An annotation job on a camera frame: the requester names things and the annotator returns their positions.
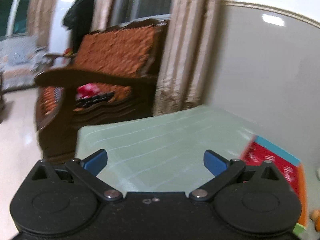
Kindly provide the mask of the orange mandarin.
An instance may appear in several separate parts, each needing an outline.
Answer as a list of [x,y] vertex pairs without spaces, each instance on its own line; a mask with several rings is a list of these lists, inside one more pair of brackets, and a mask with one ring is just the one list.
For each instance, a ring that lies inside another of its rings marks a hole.
[[314,224],[317,223],[317,220],[319,220],[319,217],[320,217],[320,209],[314,209],[310,212],[310,215],[309,215],[310,219],[312,220],[312,222]]

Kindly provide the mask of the colourful cardboard box tray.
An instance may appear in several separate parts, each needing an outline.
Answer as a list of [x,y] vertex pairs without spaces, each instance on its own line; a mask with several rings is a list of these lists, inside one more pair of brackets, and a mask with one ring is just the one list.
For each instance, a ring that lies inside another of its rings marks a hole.
[[257,135],[248,143],[240,159],[247,165],[255,166],[260,165],[263,161],[269,160],[280,170],[297,194],[302,206],[302,213],[293,230],[294,234],[301,236],[308,226],[306,179],[301,160],[267,139]]

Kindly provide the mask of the green grid table cloth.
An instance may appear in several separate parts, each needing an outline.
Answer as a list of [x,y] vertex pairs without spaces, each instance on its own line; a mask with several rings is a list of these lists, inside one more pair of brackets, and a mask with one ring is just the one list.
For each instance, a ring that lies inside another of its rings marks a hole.
[[78,132],[76,157],[104,149],[108,164],[99,178],[122,193],[191,190],[212,179],[203,155],[212,150],[239,158],[261,136],[300,159],[304,165],[308,209],[319,208],[319,141],[300,127],[275,131],[208,106],[115,124],[85,126]]

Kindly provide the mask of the red white patterned cloth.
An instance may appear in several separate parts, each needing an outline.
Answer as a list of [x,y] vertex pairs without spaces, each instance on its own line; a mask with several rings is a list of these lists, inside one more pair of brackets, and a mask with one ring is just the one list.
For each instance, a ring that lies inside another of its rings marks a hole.
[[88,83],[76,89],[76,100],[91,98],[100,95],[101,90],[95,83]]

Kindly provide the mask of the wooden sofa orange cushions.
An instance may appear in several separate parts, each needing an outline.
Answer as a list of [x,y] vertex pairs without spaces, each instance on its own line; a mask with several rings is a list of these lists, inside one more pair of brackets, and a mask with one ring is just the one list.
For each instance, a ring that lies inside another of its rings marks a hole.
[[[43,159],[61,163],[74,157],[78,131],[152,116],[169,22],[148,18],[86,35],[64,67],[48,66],[35,76],[35,108]],[[76,89],[95,83],[109,102],[76,108]]]

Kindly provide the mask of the beige satin curtain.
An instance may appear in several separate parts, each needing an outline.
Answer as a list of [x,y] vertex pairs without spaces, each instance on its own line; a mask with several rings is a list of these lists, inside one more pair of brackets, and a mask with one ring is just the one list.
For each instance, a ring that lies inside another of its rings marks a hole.
[[209,71],[221,0],[173,0],[153,114],[200,104]]

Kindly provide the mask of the grey bed with pillows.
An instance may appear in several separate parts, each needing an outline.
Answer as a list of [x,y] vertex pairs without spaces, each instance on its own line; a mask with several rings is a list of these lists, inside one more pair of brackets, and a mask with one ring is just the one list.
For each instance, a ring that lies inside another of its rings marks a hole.
[[37,44],[37,36],[1,37],[1,75],[5,92],[35,87],[46,47]]

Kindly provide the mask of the white refrigerator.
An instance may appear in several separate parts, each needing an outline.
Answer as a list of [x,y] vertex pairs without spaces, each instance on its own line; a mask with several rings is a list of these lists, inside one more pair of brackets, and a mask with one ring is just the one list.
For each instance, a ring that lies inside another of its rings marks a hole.
[[62,54],[71,45],[71,31],[63,25],[63,19],[76,0],[56,0],[52,14],[48,47],[49,53]]

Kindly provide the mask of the dark hanging jacket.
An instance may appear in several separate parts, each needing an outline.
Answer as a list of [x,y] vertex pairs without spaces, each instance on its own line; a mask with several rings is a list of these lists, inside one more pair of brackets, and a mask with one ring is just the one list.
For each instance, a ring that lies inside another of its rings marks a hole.
[[90,33],[95,0],[76,0],[63,18],[63,25],[71,31],[73,53],[77,53],[82,39]]

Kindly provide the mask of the far beige curtain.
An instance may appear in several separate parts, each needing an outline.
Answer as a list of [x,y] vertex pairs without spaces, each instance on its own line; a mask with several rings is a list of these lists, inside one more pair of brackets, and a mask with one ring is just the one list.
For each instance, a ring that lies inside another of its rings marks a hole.
[[[58,35],[63,44],[69,38],[67,31],[60,28],[63,15],[75,0],[30,0],[27,13],[27,33],[37,38],[36,44],[44,47],[49,44],[52,26],[58,27]],[[95,0],[91,30],[103,30],[111,17],[114,0]]]

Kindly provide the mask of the window with frame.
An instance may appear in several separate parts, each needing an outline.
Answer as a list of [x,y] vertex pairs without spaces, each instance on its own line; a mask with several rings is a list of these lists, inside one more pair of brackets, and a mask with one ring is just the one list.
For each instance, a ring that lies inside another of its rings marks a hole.
[[172,0],[114,0],[108,25],[153,18],[159,21],[170,18]]

